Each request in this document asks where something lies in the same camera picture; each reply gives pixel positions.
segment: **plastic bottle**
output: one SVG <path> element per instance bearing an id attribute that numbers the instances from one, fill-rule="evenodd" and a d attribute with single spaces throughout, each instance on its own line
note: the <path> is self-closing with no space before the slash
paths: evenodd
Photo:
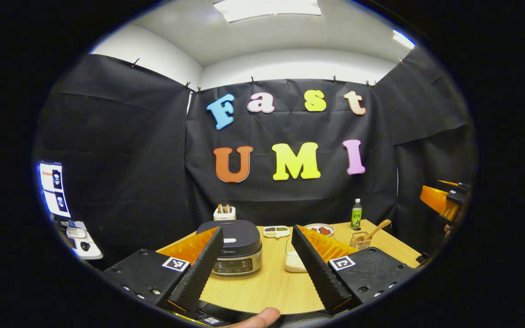
<path id="1" fill-rule="evenodd" d="M 356 204 L 352 207 L 352 229 L 359 230 L 360 221 L 362 220 L 362 206 L 360 205 L 360 199 L 356 199 Z"/>

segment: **wooden ladle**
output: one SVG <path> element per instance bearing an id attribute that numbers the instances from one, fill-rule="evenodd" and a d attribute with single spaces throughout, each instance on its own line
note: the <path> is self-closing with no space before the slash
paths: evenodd
<path id="1" fill-rule="evenodd" d="M 364 237 L 364 236 L 359 236 L 359 237 L 357 237 L 357 238 L 356 238 L 356 241 L 367 241 L 367 240 L 371 239 L 372 236 L 373 236 L 375 233 L 377 233 L 380 229 L 384 228 L 385 226 L 387 226 L 387 225 L 389 225 L 389 224 L 391 224 L 391 223 L 392 223 L 392 221 L 391 221 L 391 220 L 388 220 L 388 219 L 382 221 L 380 224 L 378 224 L 378 226 L 374 229 L 374 231 L 372 231 L 371 233 L 369 233 L 369 234 L 368 234 L 367 236 L 365 236 L 365 237 Z"/>

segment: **rice cooker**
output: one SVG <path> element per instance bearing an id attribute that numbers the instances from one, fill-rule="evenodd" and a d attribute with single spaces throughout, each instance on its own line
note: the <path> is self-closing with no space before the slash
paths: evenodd
<path id="1" fill-rule="evenodd" d="M 214 264 L 213 273 L 220 276 L 246 276 L 263 266 L 263 243 L 254 223 L 247 220 L 216 220 L 202 224 L 196 233 L 220 226 L 224 246 Z"/>

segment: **white wall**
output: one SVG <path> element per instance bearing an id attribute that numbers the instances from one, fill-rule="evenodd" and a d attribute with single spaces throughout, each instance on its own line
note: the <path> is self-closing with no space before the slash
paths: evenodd
<path id="1" fill-rule="evenodd" d="M 104 39 L 91 52 L 126 60 L 196 89 L 202 66 L 162 37 L 136 26 L 125 25 Z"/>
<path id="2" fill-rule="evenodd" d="M 333 79 L 366 83 L 379 81 L 397 62 L 327 49 L 259 52 L 217 62 L 202 71 L 202 90 L 221 85 L 270 79 Z"/>

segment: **wooden table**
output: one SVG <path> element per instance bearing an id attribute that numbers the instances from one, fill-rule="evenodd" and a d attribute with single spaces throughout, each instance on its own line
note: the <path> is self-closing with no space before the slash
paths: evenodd
<path id="1" fill-rule="evenodd" d="M 350 243 L 352 233 L 350 223 L 332 224 L 333 237 L 345 244 Z M 368 220 L 360 223 L 361 231 L 371 232 L 376 228 Z M 258 313 L 266 307 L 274 307 L 281 314 L 294 314 L 323 310 L 323 304 L 315 291 L 307 272 L 287 272 L 285 270 L 285 246 L 288 237 L 267 238 L 263 236 L 262 226 L 257 226 L 262 240 L 262 267 L 249 276 L 223 277 L 210 274 L 200 300 L 235 311 Z M 417 257 L 421 254 L 385 231 L 377 232 L 371 245 L 377 247 L 402 263 L 415 268 L 419 265 Z"/>

